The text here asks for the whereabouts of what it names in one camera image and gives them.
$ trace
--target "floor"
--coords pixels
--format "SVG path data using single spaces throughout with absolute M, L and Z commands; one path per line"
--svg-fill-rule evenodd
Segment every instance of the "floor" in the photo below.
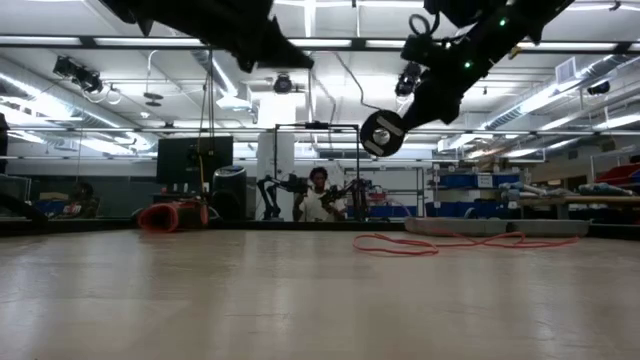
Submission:
M 2 239 L 0 360 L 640 359 L 640 242 L 389 258 L 353 236 Z

